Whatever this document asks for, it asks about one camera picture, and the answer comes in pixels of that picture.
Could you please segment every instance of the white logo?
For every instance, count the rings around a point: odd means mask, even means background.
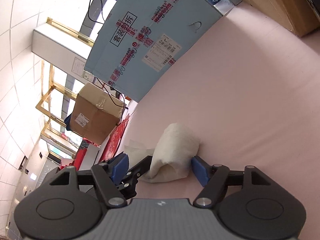
[[[157,203],[159,206],[164,206],[166,203],[164,201],[160,201]]]

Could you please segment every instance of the brown cardboard box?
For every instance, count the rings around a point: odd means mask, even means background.
[[[91,83],[78,93],[73,109],[70,128],[88,140],[101,144],[120,121],[123,102]]]
[[[295,35],[302,37],[320,26],[306,0],[243,0]]]

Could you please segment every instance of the blue gripper pad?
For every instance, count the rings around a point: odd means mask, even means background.
[[[121,157],[122,159],[115,166],[113,166],[112,175],[110,177],[116,186],[120,184],[121,180],[127,174],[127,171],[129,169],[128,155],[125,153],[121,153],[118,156],[116,156],[116,158],[121,158]]]
[[[207,185],[210,180],[207,169],[200,163],[200,161],[196,157],[193,157],[191,159],[191,168],[202,187]]]

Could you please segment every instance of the white cloth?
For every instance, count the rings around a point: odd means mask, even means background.
[[[173,123],[164,130],[154,150],[125,146],[124,153],[129,156],[130,168],[145,156],[153,155],[150,170],[140,179],[151,183],[168,182],[188,176],[191,158],[197,154],[199,143],[200,139],[189,128]]]

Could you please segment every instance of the cardboard box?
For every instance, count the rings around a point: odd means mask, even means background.
[[[91,83],[78,93],[70,128],[88,140],[101,144],[120,121],[123,102]]]
[[[306,0],[243,0],[302,37],[320,26]]]
[[[84,69],[138,102],[221,17],[206,0],[117,0]]]

